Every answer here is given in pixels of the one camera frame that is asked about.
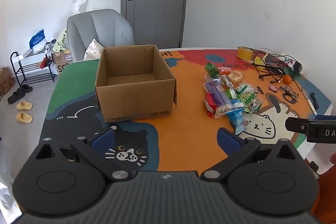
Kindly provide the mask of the white cookie packet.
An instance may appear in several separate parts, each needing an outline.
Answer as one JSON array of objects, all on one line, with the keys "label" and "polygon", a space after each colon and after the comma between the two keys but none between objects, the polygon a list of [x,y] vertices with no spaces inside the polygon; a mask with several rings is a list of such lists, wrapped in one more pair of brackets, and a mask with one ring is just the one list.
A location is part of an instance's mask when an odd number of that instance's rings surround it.
[{"label": "white cookie packet", "polygon": [[237,85],[242,80],[243,74],[239,71],[232,71],[227,77],[233,85]]}]

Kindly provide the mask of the green candy wrapper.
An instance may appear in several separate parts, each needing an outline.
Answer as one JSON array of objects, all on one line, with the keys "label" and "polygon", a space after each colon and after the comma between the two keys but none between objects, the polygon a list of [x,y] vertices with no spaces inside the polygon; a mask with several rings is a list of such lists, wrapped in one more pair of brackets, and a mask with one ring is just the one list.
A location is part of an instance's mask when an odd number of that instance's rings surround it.
[{"label": "green candy wrapper", "polygon": [[213,63],[207,62],[205,65],[205,71],[211,77],[217,77],[219,75],[218,67],[216,67]]}]

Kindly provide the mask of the black slippers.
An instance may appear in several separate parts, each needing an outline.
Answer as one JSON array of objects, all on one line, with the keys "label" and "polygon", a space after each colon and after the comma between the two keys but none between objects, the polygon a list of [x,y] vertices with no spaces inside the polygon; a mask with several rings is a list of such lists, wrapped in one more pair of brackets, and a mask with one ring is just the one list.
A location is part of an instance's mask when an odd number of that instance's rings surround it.
[{"label": "black slippers", "polygon": [[26,93],[30,93],[32,92],[32,90],[33,87],[29,85],[22,85],[19,88],[17,88],[15,92],[13,92],[13,94],[7,99],[7,102],[11,105],[17,102],[18,100],[21,100]]}]

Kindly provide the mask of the brown box on floor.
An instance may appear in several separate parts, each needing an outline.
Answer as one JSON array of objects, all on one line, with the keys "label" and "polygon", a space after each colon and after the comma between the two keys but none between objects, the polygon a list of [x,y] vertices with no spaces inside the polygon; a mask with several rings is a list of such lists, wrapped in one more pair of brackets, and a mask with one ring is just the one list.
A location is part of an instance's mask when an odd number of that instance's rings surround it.
[{"label": "brown box on floor", "polygon": [[7,67],[0,69],[0,94],[5,95],[14,86],[14,80]]}]

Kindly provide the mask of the black shoe rack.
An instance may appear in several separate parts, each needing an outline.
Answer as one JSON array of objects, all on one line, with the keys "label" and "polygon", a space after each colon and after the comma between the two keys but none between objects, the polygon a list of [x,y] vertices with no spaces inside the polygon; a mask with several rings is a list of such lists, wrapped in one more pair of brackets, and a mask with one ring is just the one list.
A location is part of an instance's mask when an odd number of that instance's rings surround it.
[{"label": "black shoe rack", "polygon": [[22,55],[15,51],[10,55],[10,63],[19,86],[55,81],[56,74],[51,69],[54,60],[48,50],[28,50]]}]

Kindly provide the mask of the dotted cream cushion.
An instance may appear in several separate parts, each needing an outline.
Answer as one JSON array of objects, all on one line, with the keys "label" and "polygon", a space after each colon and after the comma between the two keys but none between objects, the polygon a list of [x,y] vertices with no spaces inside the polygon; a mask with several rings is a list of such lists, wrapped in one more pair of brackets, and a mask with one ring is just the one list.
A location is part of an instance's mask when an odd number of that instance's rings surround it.
[{"label": "dotted cream cushion", "polygon": [[100,59],[104,47],[96,40],[93,39],[84,53],[83,60]]}]

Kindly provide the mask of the red snack packet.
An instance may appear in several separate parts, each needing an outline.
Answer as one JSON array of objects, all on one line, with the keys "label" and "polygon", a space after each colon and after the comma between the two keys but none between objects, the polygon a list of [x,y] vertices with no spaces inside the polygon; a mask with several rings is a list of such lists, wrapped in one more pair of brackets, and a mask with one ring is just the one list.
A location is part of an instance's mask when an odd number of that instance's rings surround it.
[{"label": "red snack packet", "polygon": [[212,118],[216,112],[217,106],[213,101],[213,97],[210,92],[207,92],[204,99],[204,104],[207,110],[207,115]]}]

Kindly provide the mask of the blue plastic bag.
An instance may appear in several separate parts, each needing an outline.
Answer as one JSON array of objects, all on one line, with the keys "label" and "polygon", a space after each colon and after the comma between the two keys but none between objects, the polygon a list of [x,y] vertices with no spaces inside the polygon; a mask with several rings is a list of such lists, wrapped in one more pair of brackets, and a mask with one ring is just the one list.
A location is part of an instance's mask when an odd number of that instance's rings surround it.
[{"label": "blue plastic bag", "polygon": [[38,51],[43,50],[46,43],[47,40],[45,37],[45,31],[40,30],[30,39],[29,47],[34,53],[36,53]]}]

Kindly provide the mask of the pink small toy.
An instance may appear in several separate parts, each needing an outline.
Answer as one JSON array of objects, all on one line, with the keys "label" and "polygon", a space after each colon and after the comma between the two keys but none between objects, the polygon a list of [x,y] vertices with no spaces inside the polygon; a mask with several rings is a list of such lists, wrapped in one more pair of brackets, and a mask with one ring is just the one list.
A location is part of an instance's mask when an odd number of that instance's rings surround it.
[{"label": "pink small toy", "polygon": [[277,90],[277,87],[274,86],[274,85],[269,85],[268,86],[268,89],[271,90],[272,92],[276,93],[278,90]]}]

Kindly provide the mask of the yellow tape roll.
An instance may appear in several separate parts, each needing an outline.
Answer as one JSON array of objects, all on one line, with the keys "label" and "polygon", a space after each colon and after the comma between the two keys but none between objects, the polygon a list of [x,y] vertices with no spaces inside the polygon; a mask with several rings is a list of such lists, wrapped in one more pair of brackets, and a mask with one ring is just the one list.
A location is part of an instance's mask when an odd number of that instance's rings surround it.
[{"label": "yellow tape roll", "polygon": [[237,57],[240,60],[251,61],[253,57],[253,50],[248,47],[238,47]]}]

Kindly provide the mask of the yellow slipper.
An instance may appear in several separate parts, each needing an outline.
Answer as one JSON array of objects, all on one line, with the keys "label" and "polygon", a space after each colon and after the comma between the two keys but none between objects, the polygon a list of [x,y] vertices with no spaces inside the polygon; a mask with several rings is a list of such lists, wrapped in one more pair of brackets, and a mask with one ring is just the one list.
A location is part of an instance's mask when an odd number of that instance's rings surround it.
[{"label": "yellow slipper", "polygon": [[27,101],[21,101],[16,105],[17,110],[24,111],[24,110],[31,110],[33,105]]},{"label": "yellow slipper", "polygon": [[29,124],[33,121],[33,117],[23,111],[17,114],[16,119],[19,123],[25,124]]}]

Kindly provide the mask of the blue snack packet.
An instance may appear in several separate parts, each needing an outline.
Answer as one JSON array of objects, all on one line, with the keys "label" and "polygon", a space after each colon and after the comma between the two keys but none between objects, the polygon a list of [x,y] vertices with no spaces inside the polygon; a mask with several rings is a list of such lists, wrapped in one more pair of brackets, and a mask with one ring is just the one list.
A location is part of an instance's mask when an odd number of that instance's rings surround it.
[{"label": "blue snack packet", "polygon": [[248,121],[244,118],[244,109],[233,107],[226,113],[231,126],[235,129],[235,134],[240,135],[248,126]]}]

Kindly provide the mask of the small orange fruit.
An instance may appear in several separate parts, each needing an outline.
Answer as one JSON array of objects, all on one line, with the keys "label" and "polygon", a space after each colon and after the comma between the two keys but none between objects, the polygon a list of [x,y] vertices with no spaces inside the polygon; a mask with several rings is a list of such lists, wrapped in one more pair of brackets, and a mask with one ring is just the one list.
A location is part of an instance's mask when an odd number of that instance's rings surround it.
[{"label": "small orange fruit", "polygon": [[282,79],[283,83],[286,85],[289,85],[291,83],[291,77],[289,75],[284,75]]}]

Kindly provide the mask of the green striped cracker packet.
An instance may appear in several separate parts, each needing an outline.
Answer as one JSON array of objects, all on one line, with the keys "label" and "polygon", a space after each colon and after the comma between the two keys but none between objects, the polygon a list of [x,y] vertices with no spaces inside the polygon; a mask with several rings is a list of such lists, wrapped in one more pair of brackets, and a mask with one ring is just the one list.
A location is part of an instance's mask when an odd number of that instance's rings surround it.
[{"label": "green striped cracker packet", "polygon": [[256,93],[253,86],[250,84],[240,84],[235,89],[237,98],[243,103],[244,111],[252,115],[258,112],[264,100]]}]

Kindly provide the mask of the SF cardboard box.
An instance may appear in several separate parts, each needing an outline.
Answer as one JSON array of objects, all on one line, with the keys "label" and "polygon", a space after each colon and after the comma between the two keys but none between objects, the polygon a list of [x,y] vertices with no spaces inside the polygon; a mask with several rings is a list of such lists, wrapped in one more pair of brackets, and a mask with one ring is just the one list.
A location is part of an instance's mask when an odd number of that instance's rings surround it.
[{"label": "SF cardboard box", "polygon": [[59,75],[62,74],[67,65],[72,64],[72,56],[69,50],[53,53],[52,56]]}]

